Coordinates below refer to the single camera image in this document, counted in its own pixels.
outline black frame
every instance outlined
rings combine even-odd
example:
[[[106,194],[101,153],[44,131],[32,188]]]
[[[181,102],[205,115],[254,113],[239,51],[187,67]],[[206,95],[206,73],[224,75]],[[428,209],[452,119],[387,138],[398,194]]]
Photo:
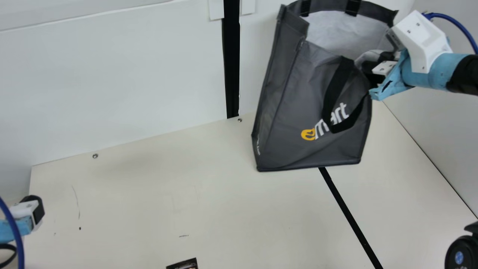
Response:
[[[227,117],[239,116],[240,0],[224,0],[222,50]]]

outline white table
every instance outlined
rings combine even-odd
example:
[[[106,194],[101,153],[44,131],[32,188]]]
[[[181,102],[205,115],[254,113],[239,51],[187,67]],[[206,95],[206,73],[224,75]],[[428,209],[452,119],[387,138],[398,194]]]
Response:
[[[318,169],[257,172],[241,118],[33,167],[27,268],[372,268]],[[328,171],[386,269],[442,268],[476,221],[383,103],[362,162]]]

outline blue hose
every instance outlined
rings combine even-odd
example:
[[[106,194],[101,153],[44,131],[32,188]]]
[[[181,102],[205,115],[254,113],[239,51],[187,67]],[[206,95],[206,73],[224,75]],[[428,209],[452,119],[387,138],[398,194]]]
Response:
[[[25,269],[25,252],[23,250],[22,236],[20,235],[20,231],[18,230],[15,219],[11,215],[10,210],[8,209],[7,205],[1,197],[0,209],[3,211],[5,218],[7,218],[7,221],[10,224],[10,228],[13,231],[13,237],[15,238],[15,242],[17,243],[18,269]]]
[[[441,14],[441,13],[433,13],[432,12],[432,13],[423,14],[423,16],[425,16],[428,20],[430,20],[432,18],[442,18],[442,19],[445,19],[445,20],[453,23],[456,27],[458,27],[467,36],[468,41],[470,41],[470,44],[473,47],[473,50],[475,51],[475,54],[478,54],[477,43],[475,42],[475,40],[471,36],[470,32],[468,32],[468,30],[460,22],[458,22],[457,20],[455,20],[454,18],[452,18],[448,15]]]

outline mark on table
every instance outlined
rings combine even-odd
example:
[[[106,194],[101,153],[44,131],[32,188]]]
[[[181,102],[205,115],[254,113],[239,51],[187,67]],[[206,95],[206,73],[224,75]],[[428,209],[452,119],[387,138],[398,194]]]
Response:
[[[73,189],[73,192],[75,193],[76,207],[78,208],[78,219],[80,219],[81,211],[80,211],[80,204],[78,203],[78,196],[76,195],[76,190],[73,187],[73,185],[71,185],[71,188]]]

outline shopping bag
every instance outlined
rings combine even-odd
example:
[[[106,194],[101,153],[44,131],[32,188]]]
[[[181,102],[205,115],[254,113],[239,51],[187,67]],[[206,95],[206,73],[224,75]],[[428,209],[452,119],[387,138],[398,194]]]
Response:
[[[387,33],[396,13],[359,0],[280,8],[252,131],[259,171],[360,162],[372,101],[355,61],[395,49]]]

